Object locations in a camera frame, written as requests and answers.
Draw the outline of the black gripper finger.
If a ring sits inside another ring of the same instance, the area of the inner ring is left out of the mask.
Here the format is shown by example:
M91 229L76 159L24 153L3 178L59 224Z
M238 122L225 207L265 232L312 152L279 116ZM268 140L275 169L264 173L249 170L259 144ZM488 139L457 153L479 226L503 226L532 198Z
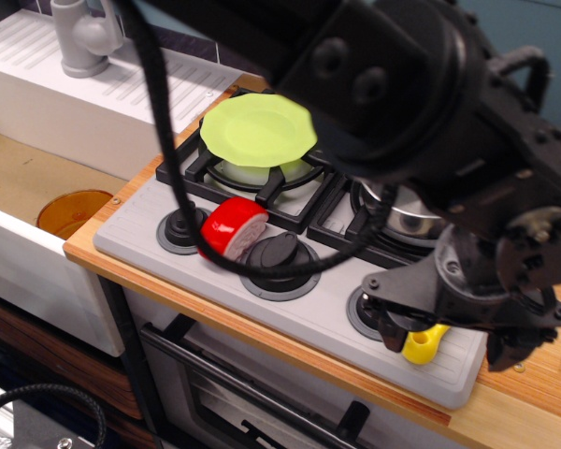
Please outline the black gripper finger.
M378 320L378 330L385 347L392 352L401 352L411 328L409 312L395 304L383 302Z
M553 343L557 330L545 326L486 328L486 360L490 372L502 372L524 362L543 343Z

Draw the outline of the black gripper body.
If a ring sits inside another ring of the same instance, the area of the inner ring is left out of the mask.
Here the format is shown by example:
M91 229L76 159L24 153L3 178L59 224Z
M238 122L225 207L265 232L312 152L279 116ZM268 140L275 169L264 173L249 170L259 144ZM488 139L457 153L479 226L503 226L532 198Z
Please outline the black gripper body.
M377 322L380 305L389 302L409 312L410 332L443 324L486 333L495 326L558 331L558 284L561 209L546 208L514 222L498 241L449 225L429 256L368 274L362 289Z

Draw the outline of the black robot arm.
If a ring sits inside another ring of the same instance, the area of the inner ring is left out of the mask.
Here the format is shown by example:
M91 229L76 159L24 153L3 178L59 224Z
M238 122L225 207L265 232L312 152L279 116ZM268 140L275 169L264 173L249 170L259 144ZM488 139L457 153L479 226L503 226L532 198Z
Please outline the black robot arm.
M551 77L542 51L497 53L454 1L159 1L156 7L253 65L306 107L326 157L379 200L350 247L293 268L239 264L195 222L199 250L249 278L332 268L384 227L398 185L448 222L437 258L367 276L363 290L392 351L410 330L487 334L502 371L556 338L561 303L561 134L539 115Z

